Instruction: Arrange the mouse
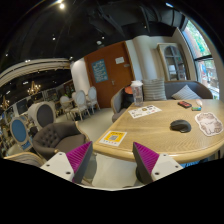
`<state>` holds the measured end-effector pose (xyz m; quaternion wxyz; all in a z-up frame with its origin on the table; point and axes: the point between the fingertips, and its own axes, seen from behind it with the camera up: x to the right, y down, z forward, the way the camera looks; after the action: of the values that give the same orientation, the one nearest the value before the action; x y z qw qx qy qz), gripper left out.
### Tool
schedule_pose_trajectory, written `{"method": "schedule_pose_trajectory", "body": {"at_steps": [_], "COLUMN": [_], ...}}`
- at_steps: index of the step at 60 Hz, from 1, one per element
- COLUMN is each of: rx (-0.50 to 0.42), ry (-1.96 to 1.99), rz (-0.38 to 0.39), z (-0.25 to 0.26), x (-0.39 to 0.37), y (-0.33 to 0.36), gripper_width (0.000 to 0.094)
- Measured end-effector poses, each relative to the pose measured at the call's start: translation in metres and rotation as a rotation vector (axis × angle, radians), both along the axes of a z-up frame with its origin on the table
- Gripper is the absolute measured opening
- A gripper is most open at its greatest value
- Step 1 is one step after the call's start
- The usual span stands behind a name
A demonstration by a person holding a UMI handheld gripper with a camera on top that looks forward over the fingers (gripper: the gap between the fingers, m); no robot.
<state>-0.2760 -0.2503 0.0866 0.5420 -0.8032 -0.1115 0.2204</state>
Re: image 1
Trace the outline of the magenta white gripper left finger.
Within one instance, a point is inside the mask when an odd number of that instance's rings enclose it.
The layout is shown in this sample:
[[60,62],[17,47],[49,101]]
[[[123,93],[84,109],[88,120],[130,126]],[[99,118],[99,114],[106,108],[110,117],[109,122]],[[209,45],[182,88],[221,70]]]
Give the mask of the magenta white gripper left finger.
[[80,184],[92,152],[92,142],[87,142],[68,153],[58,152],[42,166],[42,169],[70,182]]

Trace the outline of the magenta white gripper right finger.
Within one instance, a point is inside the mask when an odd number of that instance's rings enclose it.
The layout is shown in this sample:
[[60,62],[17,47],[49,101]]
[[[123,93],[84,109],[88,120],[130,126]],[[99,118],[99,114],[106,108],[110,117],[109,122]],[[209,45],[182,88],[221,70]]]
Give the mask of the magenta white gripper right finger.
[[158,154],[137,142],[133,143],[133,154],[137,164],[136,177],[145,185],[182,169],[168,154]]

